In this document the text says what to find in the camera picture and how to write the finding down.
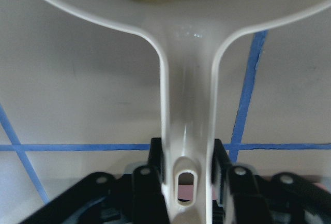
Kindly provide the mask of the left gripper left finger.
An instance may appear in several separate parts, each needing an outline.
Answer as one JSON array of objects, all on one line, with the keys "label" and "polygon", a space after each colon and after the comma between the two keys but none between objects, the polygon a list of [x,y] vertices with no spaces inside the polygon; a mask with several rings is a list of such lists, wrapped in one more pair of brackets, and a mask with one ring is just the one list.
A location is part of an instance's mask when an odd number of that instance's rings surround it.
[{"label": "left gripper left finger", "polygon": [[153,138],[147,163],[132,173],[89,174],[22,222],[170,223],[162,179],[161,138]]}]

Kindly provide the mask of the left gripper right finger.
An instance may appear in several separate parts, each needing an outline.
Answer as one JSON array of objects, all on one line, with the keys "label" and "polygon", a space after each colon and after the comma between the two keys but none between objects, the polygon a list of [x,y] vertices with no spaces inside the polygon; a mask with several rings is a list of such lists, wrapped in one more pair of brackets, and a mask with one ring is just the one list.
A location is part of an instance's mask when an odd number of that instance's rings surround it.
[{"label": "left gripper right finger", "polygon": [[213,223],[330,223],[330,192],[290,172],[270,179],[231,163],[214,141]]}]

